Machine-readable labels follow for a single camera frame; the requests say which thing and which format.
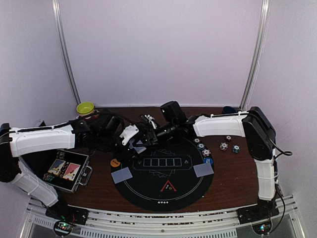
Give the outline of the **single blue playing card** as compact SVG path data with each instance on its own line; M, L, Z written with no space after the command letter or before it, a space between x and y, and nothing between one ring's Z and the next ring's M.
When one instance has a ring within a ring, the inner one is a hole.
M198 164L195 165L193 168L197 178L214 174L213 168L210 163Z

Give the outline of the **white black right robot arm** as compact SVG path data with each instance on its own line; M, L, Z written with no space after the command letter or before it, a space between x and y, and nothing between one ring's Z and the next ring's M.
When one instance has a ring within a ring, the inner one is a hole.
M291 151L281 149L276 142L276 131L259 107L247 111L214 115L201 114L186 117L177 101L160 107L167 124L155 129L155 139L168 140L183 137L201 148L200 138L209 136L236 136L244 138L249 156L256 164L258 200L254 215L264 219L273 211L277 194L280 156L292 156Z

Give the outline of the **blue white poker chip stack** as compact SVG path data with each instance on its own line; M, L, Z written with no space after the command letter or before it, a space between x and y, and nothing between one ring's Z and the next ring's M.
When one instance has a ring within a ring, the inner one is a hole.
M226 151L228 149L228 144L226 142L222 142L222 143L220 143L219 148L222 151Z

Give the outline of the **red black triangle marker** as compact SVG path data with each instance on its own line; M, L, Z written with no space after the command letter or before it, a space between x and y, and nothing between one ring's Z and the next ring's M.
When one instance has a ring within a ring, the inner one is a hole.
M167 180L162 189L161 192L176 192L176 188L173 186L173 184Z

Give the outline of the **blue round blind button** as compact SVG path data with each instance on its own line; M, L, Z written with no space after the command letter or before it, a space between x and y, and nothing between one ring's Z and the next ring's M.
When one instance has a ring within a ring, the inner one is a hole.
M203 159L203 163L205 163L205 164L210 163L212 165L213 164L213 159L211 157L205 157Z

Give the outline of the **blue playing card deck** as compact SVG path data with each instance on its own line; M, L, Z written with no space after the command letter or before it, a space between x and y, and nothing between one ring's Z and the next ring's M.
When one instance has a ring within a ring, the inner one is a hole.
M131 150L134 150L134 151L135 151L136 153L138 153L138 154L140 154L140 153L142 153L142 152L144 152L144 151L146 150L146 147L143 147L143 146L141 146L141 147L135 147L135 146L133 146L133 145L130 145L129 148L130 148Z

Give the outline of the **green poker chip stack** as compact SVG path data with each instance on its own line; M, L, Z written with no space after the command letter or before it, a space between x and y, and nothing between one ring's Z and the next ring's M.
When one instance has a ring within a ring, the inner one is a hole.
M233 145L232 151L233 151L234 153L239 153L239 152L240 152L240 146L238 146L238 145Z

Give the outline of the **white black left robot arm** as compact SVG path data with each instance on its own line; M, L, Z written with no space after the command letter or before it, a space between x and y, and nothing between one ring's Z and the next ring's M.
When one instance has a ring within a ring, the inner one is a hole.
M54 150L88 148L112 152L124 161L157 141L156 122L142 116L140 122L109 110L83 113L74 120L51 126L13 128L0 127L0 180L17 185L40 200L60 220L71 216L71 209L57 190L43 182L20 161L25 155L46 155Z

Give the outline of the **orange round blind button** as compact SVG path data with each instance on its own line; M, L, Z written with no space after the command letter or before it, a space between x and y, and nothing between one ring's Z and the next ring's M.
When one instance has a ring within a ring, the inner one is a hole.
M112 159L110 162L111 167L117 168L121 165L121 163L117 159Z

